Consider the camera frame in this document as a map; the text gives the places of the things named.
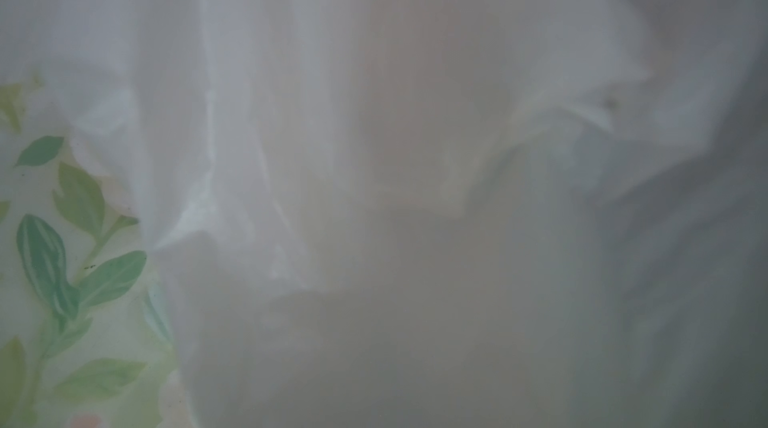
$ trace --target patterned fabric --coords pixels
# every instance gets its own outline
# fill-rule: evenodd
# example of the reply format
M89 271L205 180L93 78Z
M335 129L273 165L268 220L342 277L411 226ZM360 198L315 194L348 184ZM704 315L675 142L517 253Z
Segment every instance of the patterned fabric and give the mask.
M0 86L0 427L192 426L139 220L69 138L39 77Z

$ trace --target pink flower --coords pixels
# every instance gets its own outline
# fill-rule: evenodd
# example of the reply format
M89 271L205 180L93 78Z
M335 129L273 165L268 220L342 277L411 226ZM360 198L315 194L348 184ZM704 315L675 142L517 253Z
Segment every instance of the pink flower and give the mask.
M109 428L109 423L95 414L73 414L66 428Z

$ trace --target leaf print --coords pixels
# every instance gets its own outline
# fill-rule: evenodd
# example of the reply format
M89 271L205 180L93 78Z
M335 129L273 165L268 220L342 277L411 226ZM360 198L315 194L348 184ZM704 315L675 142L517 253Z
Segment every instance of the leaf print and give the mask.
M139 376L145 363L114 358L89 361L54 386L53 393L63 400L80 404L108 400L117 396Z
M38 297L54 313L73 320L80 294L67 280L67 257L62 237L34 215L24 215L16 231L16 246L24 273Z
M162 341L168 345L173 344L173 339L170 337L170 329L168 329L168 317L165 314L165 298L159 284L152 285L147 289L147 294L144 296L143 303L141 304L141 310L144 312L144 321L147 322L149 328Z
M132 216L120 215L118 220L114 223L114 230L118 231L120 229L125 229L129 226L136 225L137 223L139 223L139 220Z
M51 317L43 321L40 333L38 334L38 347L40 353L45 355L48 347L53 340L58 337L67 327L67 319L59 315L51 314Z
M53 192L58 212L72 225L98 239L104 223L104 197L98 183L83 170L66 163L58 166L58 183L62 194Z
M82 318L74 323L66 324L64 330L59 332L58 322L52 320L51 329L53 330L54 336L52 337L51 343L45 348L44 356L46 358L53 358L75 344L88 333L88 329L91 327L92 322L93 318Z
M22 412L18 418L24 426L34 426L38 424L38 414L30 406L22 409Z
M24 346L13 337L0 348L0 426L5 426L22 397L26 370Z
M63 136L42 136L18 156L16 166L40 166L53 160L64 143Z
M147 254L143 251L106 260L78 285L82 306L93 307L124 295L139 278L146 262Z
M163 421L158 406L160 387L176 367L176 356L172 352L160 358L157 363L147 366L147 369L141 372L141 377L130 387L130 392L124 395L120 406L113 412L110 426L112 428L157 427Z
M5 216L8 214L9 208L11 208L10 202L0 202L0 222L2 222Z
M22 84L0 85L0 121L10 125L14 132L22 132Z

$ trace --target white plastic bag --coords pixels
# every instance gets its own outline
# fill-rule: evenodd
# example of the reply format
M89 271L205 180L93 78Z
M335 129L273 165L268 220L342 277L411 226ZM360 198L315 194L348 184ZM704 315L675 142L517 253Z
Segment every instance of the white plastic bag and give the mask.
M768 20L657 1L58 0L44 76L134 197L200 424L645 419L568 187L706 150Z

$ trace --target printed leaf pattern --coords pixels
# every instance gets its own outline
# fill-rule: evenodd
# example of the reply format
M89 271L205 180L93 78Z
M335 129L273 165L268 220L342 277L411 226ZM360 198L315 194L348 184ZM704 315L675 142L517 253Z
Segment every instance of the printed leaf pattern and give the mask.
M108 400L136 380L145 366L145 363L136 361L99 358L67 376L54 387L53 393L76 404Z
M98 183L83 170L66 163L59 164L58 183L62 194L53 192L58 212L72 225L98 239L104 223L104 196Z
M167 344L173 344L173 338L170 335L168 317L165 314L165 298L160 286L155 284L149 287L144 296L141 310L144 313L144 321L149 328Z
M14 337L0 348L0 426L5 426L13 414L22 396L25 377L24 346Z
M25 215L16 231L16 246L34 292L54 313L69 320L78 316L80 294L67 280L62 237L34 215Z
M52 330L53 336L50 344L48 344L48 347L45 349L44 356L46 358L53 358L53 356L62 353L64 350L75 344L88 333L88 329L91 327L92 322L93 318L82 318L72 324L66 324L64 330L59 332L60 328L58 327L58 322L52 320L52 327L49 329Z
M10 202L0 202L0 222L2 222L5 216L8 214L9 208L11 208Z
M0 85L0 121L11 126L15 133L22 131L22 84Z
M114 231L118 231L120 229L125 229L129 226L133 226L139 223L138 219L135 219L132 216L125 216L120 215L118 217L118 220L114 223Z
M168 352L157 363L141 372L141 377L124 394L120 407L110 421L110 428L169 428L161 424L160 388L165 385L168 375L176 369L176 357Z
M63 143L63 136L42 136L24 149L22 154L18 156L16 166L44 165L56 158Z
M131 251L106 260L78 285L83 308L120 298L134 285L147 262L143 251Z

